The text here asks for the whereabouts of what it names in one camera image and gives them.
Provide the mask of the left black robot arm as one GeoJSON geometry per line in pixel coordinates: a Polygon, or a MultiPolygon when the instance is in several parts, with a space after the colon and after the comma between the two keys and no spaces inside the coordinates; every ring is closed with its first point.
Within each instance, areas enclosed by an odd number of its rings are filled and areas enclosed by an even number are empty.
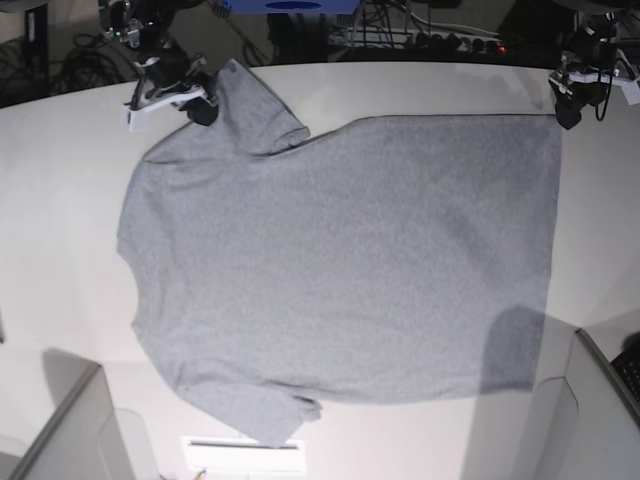
{"type": "Polygon", "coordinates": [[[576,30],[562,47],[560,64],[548,81],[559,125],[570,130],[582,110],[604,120],[614,88],[630,106],[639,103],[639,3],[561,1],[577,14],[576,30]]]}

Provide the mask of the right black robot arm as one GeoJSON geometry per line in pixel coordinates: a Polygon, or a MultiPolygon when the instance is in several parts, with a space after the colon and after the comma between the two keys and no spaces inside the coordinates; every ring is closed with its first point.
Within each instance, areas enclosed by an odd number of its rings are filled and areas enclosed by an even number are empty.
{"type": "Polygon", "coordinates": [[[204,70],[203,55],[189,56],[169,32],[176,14],[199,1],[100,1],[100,26],[106,41],[117,41],[133,54],[137,83],[124,105],[130,128],[165,106],[184,112],[202,126],[219,113],[215,77],[204,70]]]}

